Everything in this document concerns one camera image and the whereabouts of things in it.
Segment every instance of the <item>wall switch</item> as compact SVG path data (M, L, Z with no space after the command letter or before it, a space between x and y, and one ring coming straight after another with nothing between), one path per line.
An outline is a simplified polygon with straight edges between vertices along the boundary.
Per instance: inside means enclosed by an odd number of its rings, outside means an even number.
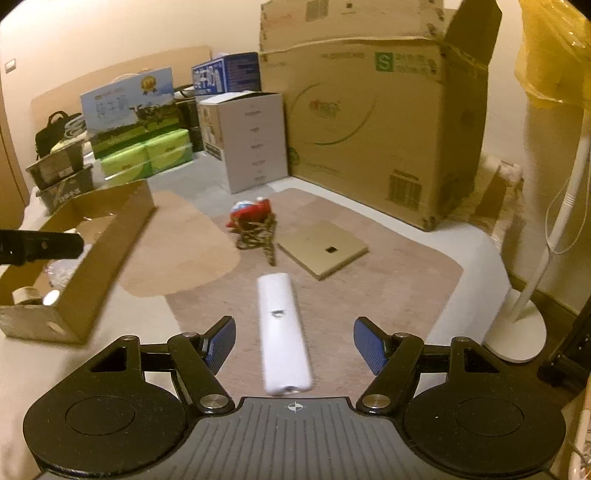
M12 72L17 68L17 60L12 59L11 61L7 62L4 68L6 69L6 73Z

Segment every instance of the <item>rope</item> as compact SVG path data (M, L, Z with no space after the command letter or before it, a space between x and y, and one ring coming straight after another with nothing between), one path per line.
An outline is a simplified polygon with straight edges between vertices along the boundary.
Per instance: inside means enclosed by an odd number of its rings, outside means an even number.
M262 247L270 266L274 267L277 262L275 258L275 229L277 227L277 218L274 213L269 213L263 223L247 222L250 228L245 230L240 224L235 228L235 232L240 234L236 240L238 250L250 250Z

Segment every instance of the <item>wooden cabinet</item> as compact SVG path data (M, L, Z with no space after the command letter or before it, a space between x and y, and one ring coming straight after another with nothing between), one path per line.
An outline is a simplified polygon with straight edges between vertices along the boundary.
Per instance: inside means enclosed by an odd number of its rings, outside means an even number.
M18 228L29 192L8 129L0 85L0 228Z

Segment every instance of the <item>green box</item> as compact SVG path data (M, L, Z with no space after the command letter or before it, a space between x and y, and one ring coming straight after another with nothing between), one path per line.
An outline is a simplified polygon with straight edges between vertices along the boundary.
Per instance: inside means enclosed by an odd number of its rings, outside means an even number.
M189 131L178 129L144 142L154 173L176 167L193 158Z
M136 144L101 159L100 165L109 186L151 177L152 165L144 144Z

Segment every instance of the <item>white fan stand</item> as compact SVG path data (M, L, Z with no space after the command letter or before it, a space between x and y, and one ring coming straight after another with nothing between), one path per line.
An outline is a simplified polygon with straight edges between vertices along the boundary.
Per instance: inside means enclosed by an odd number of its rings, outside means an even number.
M516 364L528 362L539 355L544 348L546 342L546 325L541 313L530 298L550 264L551 255L554 255L551 252L556 251L558 243L566 229L577 193L579 192L585 167L589 162L590 147L591 111L585 110L581 125L579 147L577 148L577 155L574 159L573 172L571 173L569 185L566 189L562 205L560 206L558 217L556 217L552 232L547 238L547 245L542 253L540 263L521 294L516 290L509 292L505 299L505 304L484 338L484 346L496 356L508 362Z

